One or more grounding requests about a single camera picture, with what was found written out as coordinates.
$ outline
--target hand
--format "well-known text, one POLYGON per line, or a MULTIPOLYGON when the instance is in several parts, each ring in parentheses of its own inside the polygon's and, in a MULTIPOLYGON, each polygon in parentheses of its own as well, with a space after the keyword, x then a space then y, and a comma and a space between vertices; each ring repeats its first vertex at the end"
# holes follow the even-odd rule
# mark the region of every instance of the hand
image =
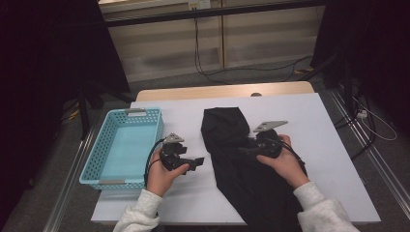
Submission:
MULTIPOLYGON (((280 134, 279 137, 283 142, 287 143, 289 146, 291 145, 289 136, 280 134)), ((273 167, 294 189, 309 182, 307 175, 305 175, 295 156, 286 148, 282 148, 276 159, 260 155, 256 158, 261 163, 273 167)))
POLYGON ((154 163, 151 165, 148 173, 147 190, 157 196, 163 197, 169 188, 171 188, 175 178, 188 171, 190 165, 186 163, 175 170, 168 171, 159 160, 160 151, 161 149, 158 149, 151 157, 150 163, 154 163))

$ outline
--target table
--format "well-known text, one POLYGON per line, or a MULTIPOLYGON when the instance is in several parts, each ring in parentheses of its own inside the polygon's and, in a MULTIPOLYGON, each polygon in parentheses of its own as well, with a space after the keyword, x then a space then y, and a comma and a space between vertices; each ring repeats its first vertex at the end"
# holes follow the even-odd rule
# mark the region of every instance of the table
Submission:
MULTIPOLYGON (((289 121, 288 125, 277 131, 291 135, 294 149, 303 151, 300 155, 307 163, 307 173, 324 194, 338 199, 354 222, 380 221, 320 98, 314 94, 309 83, 290 82, 147 90, 138 95, 132 107, 159 106, 165 124, 164 135, 172 131, 186 138, 184 145, 189 147, 186 158, 205 156, 204 165, 177 179, 164 197, 159 211, 161 223, 245 224, 216 187, 211 159, 204 152, 201 140, 200 110, 239 106, 249 126, 254 128, 265 115, 254 112, 264 107, 266 102, 270 103, 270 107, 263 110, 266 115, 273 115, 275 111, 277 118, 273 120, 289 121), (253 93, 263 97, 250 98, 253 93), (221 210, 216 212, 216 205, 221 210)), ((103 190, 92 221, 115 223, 125 207, 135 202, 138 195, 137 190, 103 190)))

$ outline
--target sleeve cuff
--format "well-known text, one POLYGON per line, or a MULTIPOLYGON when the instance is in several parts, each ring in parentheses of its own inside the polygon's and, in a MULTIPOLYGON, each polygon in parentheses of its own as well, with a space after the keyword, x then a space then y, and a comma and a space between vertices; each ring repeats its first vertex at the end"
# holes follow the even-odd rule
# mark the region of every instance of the sleeve cuff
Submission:
POLYGON ((161 203, 162 197, 155 195, 151 191, 143 189, 132 210, 140 212, 147 218, 154 218, 161 203))
POLYGON ((298 188, 293 193, 298 198, 304 210, 325 200, 325 196, 320 192, 319 188, 314 182, 308 182, 298 188))

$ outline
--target white cable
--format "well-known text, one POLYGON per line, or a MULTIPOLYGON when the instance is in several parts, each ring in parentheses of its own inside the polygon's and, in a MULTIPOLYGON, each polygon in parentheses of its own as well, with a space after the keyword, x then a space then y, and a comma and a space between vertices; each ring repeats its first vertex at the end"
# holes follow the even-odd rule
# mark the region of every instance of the white cable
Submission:
POLYGON ((395 130, 388 124, 386 123, 383 119, 381 119, 379 116, 377 116, 376 114, 374 114, 373 112, 371 112, 369 109, 367 109, 364 105, 362 105, 361 102, 359 102, 356 98, 353 97, 353 100, 356 101, 363 109, 365 109, 368 113, 370 113, 371 115, 373 115, 374 117, 376 117, 378 120, 380 120, 382 123, 384 123, 388 128, 390 128, 390 130, 392 130, 392 132, 395 134, 394 138, 386 138, 383 137, 382 135, 376 133, 375 131, 373 131, 366 123, 365 120, 363 120, 362 118, 362 123, 365 125, 365 127, 367 127, 372 133, 374 133, 374 135, 378 136, 379 138, 382 138, 384 140, 387 141, 393 141, 397 139, 397 133, 395 132, 395 130))

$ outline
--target person's left hand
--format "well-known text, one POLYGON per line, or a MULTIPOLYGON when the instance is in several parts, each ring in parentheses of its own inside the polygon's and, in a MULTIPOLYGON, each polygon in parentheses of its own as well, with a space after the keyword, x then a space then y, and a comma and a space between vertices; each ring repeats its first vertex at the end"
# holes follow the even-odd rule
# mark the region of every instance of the person's left hand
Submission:
POLYGON ((171 188, 175 178, 188 171, 190 165, 186 163, 175 170, 168 171, 159 160, 160 151, 161 149, 158 149, 151 157, 150 163, 154 163, 151 165, 148 173, 147 190, 157 196, 163 197, 169 188, 171 188))

